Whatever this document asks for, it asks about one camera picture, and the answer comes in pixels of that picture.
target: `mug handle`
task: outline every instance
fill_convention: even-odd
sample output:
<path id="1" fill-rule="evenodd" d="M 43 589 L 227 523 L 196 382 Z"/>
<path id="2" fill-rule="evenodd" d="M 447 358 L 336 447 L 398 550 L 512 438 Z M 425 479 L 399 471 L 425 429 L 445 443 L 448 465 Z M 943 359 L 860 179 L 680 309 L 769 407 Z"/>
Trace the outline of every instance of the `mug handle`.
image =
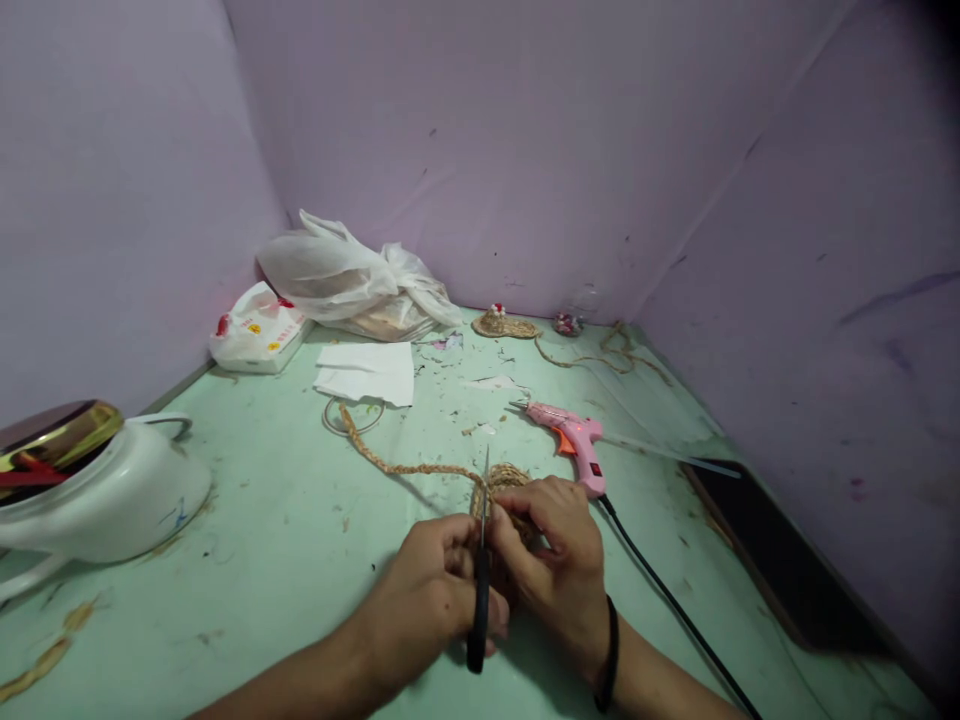
<path id="1" fill-rule="evenodd" d="M 26 592 L 34 585 L 40 584 L 68 562 L 70 562 L 70 558 L 66 555 L 51 555 L 26 572 L 0 583 L 0 603 Z"/>
<path id="2" fill-rule="evenodd" d="M 127 422 L 138 422 L 138 423 L 143 423 L 144 425 L 159 425 L 160 423 L 165 423 L 165 422 L 178 422 L 180 423 L 180 430 L 177 431 L 176 436 L 173 438 L 174 440 L 179 438 L 187 430 L 193 427 L 193 418 L 191 418 L 186 413 L 178 413 L 178 412 L 151 413 L 150 415 L 138 415 L 135 418 L 127 418 Z"/>

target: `table surface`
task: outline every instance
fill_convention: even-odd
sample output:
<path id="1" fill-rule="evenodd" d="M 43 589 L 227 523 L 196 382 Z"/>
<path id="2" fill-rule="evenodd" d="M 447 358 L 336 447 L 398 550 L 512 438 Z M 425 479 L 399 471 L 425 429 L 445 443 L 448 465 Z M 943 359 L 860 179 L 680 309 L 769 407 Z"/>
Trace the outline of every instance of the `table surface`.
<path id="1" fill-rule="evenodd" d="M 492 463 L 570 477 L 570 459 L 554 455 L 554 435 L 508 409 L 520 392 L 468 384 L 499 375 L 529 388 L 536 400 L 592 415 L 608 431 L 736 459 L 691 396 L 676 382 L 668 388 L 646 366 L 627 375 L 599 363 L 560 368 L 546 363 L 530 340 L 494 341 L 468 325 L 461 332 L 462 349 L 414 345 L 413 407 L 387 409 L 364 435 L 388 462 L 482 469 L 489 445 Z M 566 360 L 597 353 L 605 332 L 588 328 L 576 341 L 548 332 L 545 348 Z M 2 683 L 33 665 L 70 610 L 96 601 L 60 664 L 0 705 L 0 718 L 182 717 L 333 630 L 414 522 L 467 511 L 465 478 L 386 477 L 324 428 L 328 398 L 312 383 L 319 351 L 334 339 L 363 341 L 315 328 L 281 374 L 211 370 L 170 403 L 168 409 L 194 419 L 183 446 L 213 468 L 208 507 L 163 552 L 111 566 L 72 563 L 0 611 Z M 794 645 L 736 556 L 706 525 L 675 462 L 608 443 L 597 451 L 608 494 L 634 541 L 764 717 L 935 715 L 895 663 L 811 654 Z M 603 534 L 607 589 L 621 613 L 729 697 L 600 509 L 591 511 Z M 0 560 L 0 579 L 28 562 L 25 553 L 10 553 Z M 425 713 L 596 717 L 587 688 L 558 660 L 536 621 L 522 614 L 482 676 L 467 672 L 451 652 L 378 717 Z"/>

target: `purple wall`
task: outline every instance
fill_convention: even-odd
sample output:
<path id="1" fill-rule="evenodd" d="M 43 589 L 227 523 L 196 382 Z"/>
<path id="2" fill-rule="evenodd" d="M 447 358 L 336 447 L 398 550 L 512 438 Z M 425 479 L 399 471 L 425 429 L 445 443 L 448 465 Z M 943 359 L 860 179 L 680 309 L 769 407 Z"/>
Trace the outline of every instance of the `purple wall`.
<path id="1" fill-rule="evenodd" d="M 960 630 L 960 126 L 928 29 L 906 2 L 851 13 L 639 320 L 947 682 Z"/>
<path id="2" fill-rule="evenodd" d="M 0 5 L 0 425 L 141 410 L 286 225 L 215 0 Z"/>
<path id="3" fill-rule="evenodd" d="M 226 0 L 293 217 L 401 241 L 459 302 L 636 308 L 849 5 Z"/>

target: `bracelet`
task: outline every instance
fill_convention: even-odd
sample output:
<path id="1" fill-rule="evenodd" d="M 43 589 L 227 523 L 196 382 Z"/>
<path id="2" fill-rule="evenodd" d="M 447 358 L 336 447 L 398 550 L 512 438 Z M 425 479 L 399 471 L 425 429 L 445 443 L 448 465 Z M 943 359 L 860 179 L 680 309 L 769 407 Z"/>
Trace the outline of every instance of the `bracelet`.
<path id="1" fill-rule="evenodd" d="M 617 620 L 617 609 L 613 600 L 607 595 L 607 606 L 610 608 L 610 650 L 607 652 L 607 670 L 603 676 L 603 685 L 600 694 L 594 695 L 597 710 L 606 715 L 613 702 L 613 684 L 617 679 L 617 661 L 620 659 L 620 622 Z"/>

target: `jute rope coil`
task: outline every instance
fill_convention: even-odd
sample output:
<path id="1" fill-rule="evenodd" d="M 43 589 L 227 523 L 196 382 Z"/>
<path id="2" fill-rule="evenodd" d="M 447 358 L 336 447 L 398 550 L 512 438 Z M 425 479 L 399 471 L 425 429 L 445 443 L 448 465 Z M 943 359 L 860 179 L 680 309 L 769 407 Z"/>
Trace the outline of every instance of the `jute rope coil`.
<path id="1" fill-rule="evenodd" d="M 470 327 L 477 335 L 492 338 L 515 337 L 521 340 L 529 340 L 540 334 L 533 323 L 509 318 L 502 309 L 498 312 L 494 308 L 490 308 L 480 317 L 474 318 Z"/>

